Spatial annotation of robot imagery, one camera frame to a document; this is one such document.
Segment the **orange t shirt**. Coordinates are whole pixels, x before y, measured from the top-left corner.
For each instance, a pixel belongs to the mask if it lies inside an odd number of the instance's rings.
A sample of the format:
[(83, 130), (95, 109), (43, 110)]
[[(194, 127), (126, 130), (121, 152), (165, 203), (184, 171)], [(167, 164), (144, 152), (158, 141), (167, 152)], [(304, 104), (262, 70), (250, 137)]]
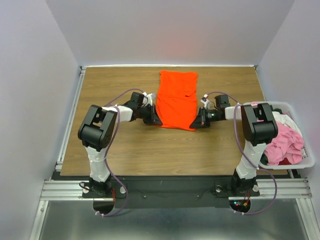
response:
[(190, 125), (197, 116), (196, 72), (160, 71), (156, 113), (162, 128), (194, 132)]

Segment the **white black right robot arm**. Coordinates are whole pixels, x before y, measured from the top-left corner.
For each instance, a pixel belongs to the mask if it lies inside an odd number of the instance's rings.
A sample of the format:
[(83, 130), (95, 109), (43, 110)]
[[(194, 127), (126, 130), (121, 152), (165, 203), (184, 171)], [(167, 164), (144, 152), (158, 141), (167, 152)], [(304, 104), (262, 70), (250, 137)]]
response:
[(221, 194), (242, 196), (250, 191), (258, 192), (257, 170), (268, 144), (278, 135), (278, 126), (267, 102), (237, 104), (218, 104), (216, 109), (201, 107), (191, 129), (210, 127), (212, 122), (232, 120), (236, 142), (242, 153), (231, 181), (221, 188)]

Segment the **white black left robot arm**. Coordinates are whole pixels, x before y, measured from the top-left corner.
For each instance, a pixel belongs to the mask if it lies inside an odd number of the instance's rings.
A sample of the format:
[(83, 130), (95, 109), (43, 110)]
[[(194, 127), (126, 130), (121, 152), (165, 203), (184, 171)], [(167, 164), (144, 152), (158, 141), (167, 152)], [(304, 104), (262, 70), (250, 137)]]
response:
[(90, 106), (77, 133), (87, 152), (90, 166), (89, 183), (81, 185), (83, 190), (100, 197), (106, 197), (111, 193), (112, 174), (106, 165), (108, 151), (120, 123), (136, 119), (142, 119), (146, 125), (163, 124), (156, 112), (156, 106), (150, 103), (129, 100), (122, 105)]

